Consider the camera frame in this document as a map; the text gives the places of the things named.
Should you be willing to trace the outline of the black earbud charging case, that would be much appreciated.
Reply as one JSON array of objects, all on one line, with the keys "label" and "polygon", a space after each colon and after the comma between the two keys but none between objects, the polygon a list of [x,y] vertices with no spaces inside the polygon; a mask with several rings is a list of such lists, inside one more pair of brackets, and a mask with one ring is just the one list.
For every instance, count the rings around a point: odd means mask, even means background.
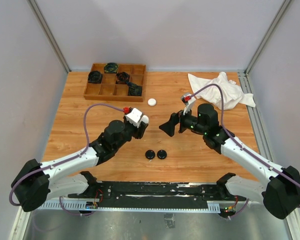
[{"label": "black earbud charging case", "polygon": [[165,159],[168,156],[167,152],[163,149],[160,149],[156,155],[161,160]]}]

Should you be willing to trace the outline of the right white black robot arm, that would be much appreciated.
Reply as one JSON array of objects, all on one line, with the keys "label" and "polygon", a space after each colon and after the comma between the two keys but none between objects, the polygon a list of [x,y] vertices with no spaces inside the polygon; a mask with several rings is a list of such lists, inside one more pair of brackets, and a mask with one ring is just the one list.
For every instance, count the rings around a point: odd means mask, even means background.
[{"label": "right white black robot arm", "polygon": [[211,104],[200,104],[197,116],[191,111],[174,112],[159,129],[173,137],[176,125],[179,125],[180,133],[190,130],[201,135],[210,149],[240,164],[257,178],[253,181],[234,173],[224,175],[217,182],[216,193],[220,199],[241,196],[262,203],[281,220],[300,206],[299,171],[293,166],[276,164],[247,147],[234,133],[219,124],[218,113]]}]

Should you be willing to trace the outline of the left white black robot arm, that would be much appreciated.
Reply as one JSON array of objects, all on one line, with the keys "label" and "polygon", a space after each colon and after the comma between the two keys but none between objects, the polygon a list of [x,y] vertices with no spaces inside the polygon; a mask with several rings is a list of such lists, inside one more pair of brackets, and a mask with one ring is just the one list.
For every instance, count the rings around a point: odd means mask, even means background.
[{"label": "left white black robot arm", "polygon": [[132,138],[141,139],[148,125],[148,120],[142,120],[137,125],[128,120],[113,120],[87,148],[52,160],[47,165],[36,159],[28,160],[11,184],[12,193],[22,210],[31,212],[48,199],[53,180],[108,161]]}]

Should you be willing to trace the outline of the white round case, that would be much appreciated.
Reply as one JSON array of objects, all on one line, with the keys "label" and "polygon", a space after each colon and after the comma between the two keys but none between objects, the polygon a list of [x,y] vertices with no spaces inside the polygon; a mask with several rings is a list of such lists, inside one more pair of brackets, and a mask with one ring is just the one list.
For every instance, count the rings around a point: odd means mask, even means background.
[{"label": "white round case", "polygon": [[149,124],[149,117],[147,115],[143,115],[141,118],[141,122],[145,123],[145,124]]},{"label": "white round case", "polygon": [[157,104],[157,101],[156,99],[154,98],[150,98],[148,101],[147,101],[147,104],[151,107],[154,107],[156,104]]}]

